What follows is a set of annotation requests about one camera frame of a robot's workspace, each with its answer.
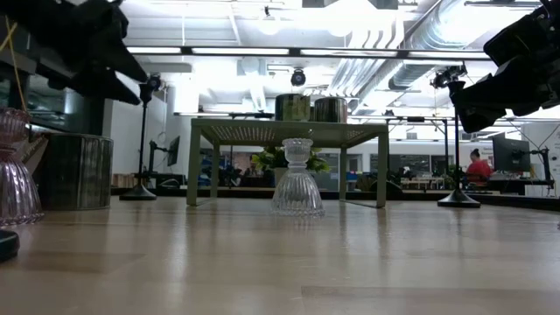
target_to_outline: table leg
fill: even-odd
[[[387,200],[387,154],[389,152],[389,133],[382,133],[377,138],[377,207],[385,207]]]
[[[218,198],[218,182],[220,181],[220,144],[218,142],[213,144],[212,155],[212,189],[210,197]]]
[[[347,198],[347,148],[340,149],[339,162],[339,199]]]
[[[191,149],[189,152],[189,173],[186,187],[186,204],[196,206],[196,196],[199,190],[200,171],[200,127],[191,127]]]

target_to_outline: glass candle holder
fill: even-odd
[[[37,187],[25,165],[13,158],[27,138],[31,120],[24,111],[0,108],[0,226],[33,223],[43,217]]]
[[[322,216],[323,202],[313,176],[305,169],[313,141],[286,139],[282,141],[288,171],[276,185],[271,212],[289,216]]]

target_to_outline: metal canister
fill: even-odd
[[[301,94],[281,94],[276,97],[275,120],[307,122],[310,120],[311,98]]]
[[[314,122],[346,123],[348,118],[347,101],[340,97],[324,97],[315,101]]]
[[[113,140],[52,134],[43,157],[39,197],[46,210],[105,209],[111,198]]]

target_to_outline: red shirt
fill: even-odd
[[[468,175],[479,175],[484,178],[489,178],[490,175],[492,175],[492,169],[487,161],[479,160],[469,165],[469,168],[466,169],[466,175],[467,177]]]

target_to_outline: silver canister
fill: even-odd
[[[275,120],[286,122],[308,122],[311,98],[301,94],[281,94],[276,97]]]
[[[346,123],[348,118],[347,101],[340,97],[324,97],[315,101],[314,122]]]

